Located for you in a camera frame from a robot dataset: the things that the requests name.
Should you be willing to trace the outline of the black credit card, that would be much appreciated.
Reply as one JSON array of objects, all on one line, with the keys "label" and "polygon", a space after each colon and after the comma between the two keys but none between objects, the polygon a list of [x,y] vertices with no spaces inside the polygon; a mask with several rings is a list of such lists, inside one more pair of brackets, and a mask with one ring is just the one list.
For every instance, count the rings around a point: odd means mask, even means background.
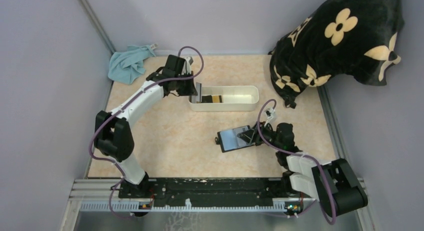
[{"label": "black credit card", "polygon": [[214,103],[214,97],[212,95],[204,95],[201,97],[202,104]]}]

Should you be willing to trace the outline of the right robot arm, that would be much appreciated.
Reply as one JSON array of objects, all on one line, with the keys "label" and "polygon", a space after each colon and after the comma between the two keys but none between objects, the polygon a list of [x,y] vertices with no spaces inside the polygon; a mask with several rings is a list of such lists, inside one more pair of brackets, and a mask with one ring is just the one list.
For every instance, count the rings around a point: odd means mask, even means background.
[{"label": "right robot arm", "polygon": [[361,209],[369,204],[368,196],[344,158],[319,160],[295,144],[293,125],[282,122],[276,129],[261,122],[236,134],[249,145],[270,145],[276,149],[279,165],[286,169],[283,183],[292,192],[304,193],[319,202],[330,217]]}]

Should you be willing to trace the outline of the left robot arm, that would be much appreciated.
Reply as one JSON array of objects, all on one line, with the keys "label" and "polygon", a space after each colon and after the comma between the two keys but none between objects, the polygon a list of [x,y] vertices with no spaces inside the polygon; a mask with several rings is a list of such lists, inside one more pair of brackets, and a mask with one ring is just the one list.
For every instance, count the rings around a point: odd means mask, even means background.
[{"label": "left robot arm", "polygon": [[164,66],[146,77],[142,86],[125,102],[95,117],[92,145],[117,166],[123,179],[135,186],[148,179],[133,153],[132,127],[157,102],[172,92],[178,96],[198,94],[192,71],[193,58],[169,55]]}]

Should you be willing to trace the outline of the grey credit card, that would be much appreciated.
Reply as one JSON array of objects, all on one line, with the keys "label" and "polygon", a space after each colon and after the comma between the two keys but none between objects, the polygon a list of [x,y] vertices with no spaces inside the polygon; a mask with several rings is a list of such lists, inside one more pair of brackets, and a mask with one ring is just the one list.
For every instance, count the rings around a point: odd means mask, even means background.
[{"label": "grey credit card", "polygon": [[202,102],[202,84],[200,82],[196,82],[196,91],[197,91],[197,95],[194,98],[194,102],[197,103],[201,103]]}]

